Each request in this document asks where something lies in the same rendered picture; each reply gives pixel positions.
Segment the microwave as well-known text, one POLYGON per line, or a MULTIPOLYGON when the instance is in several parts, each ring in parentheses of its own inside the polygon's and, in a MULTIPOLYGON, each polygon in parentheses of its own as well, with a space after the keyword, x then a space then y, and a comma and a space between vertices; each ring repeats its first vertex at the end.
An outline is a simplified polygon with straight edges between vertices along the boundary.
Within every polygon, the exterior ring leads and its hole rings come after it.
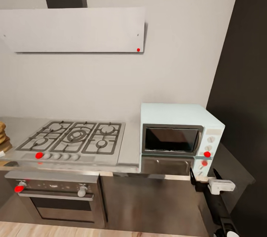
POLYGON ((140 153, 214 157, 224 128, 198 104, 141 103, 140 153))

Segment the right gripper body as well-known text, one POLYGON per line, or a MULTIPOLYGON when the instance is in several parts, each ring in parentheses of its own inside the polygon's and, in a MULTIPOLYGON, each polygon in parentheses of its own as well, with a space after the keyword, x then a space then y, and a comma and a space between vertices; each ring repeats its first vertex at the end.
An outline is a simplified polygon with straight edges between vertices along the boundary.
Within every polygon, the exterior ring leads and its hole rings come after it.
POLYGON ((224 201, 222 200, 221 197, 221 194, 223 194, 224 191, 220 191, 219 195, 211 194, 207 185, 209 185, 209 183, 203 183, 203 182, 196 183, 195 191, 204 193, 204 197, 207 202, 208 208, 213 206, 222 206, 226 208, 224 201))

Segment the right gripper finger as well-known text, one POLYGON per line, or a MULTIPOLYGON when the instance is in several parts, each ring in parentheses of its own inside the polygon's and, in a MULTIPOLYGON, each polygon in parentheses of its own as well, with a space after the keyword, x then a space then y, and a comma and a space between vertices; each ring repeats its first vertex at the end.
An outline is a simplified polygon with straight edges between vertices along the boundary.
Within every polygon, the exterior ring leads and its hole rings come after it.
POLYGON ((196 183, 199 183, 200 181, 195 180, 195 176, 192 172, 192 168, 190 168, 190 178, 191 178, 191 184, 195 186, 196 183))
POLYGON ((223 179, 221 178, 220 174, 219 174, 214 168, 213 168, 213 171, 214 171, 214 173, 215 173, 215 176, 216 176, 217 180, 218 180, 218 179, 223 180, 223 179))

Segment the popcorn bag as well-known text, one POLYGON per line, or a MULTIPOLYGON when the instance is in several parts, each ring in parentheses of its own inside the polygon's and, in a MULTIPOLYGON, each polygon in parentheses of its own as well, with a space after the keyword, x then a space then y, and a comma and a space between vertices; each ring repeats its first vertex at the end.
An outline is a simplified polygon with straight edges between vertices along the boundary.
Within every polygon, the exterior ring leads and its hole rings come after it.
POLYGON ((4 130, 5 128, 6 128, 6 125, 3 122, 0 122, 0 145, 10 139, 5 134, 5 130, 4 130))

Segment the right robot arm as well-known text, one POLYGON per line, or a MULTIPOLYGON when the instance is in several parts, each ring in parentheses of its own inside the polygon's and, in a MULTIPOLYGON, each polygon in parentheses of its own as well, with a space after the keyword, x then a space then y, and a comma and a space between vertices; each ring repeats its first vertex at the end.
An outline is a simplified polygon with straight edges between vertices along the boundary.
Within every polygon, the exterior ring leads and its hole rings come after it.
POLYGON ((235 184, 230 180, 223 180, 220 174, 213 168, 216 180, 209 180, 209 183, 203 183, 195 180, 195 176, 190 168, 191 184, 195 186, 196 192, 203 192, 207 206, 210 210, 212 221, 222 228, 216 230, 214 237, 241 237, 233 221, 230 218, 221 194, 224 191, 233 191, 235 184), (232 228, 225 228, 231 225, 232 228))

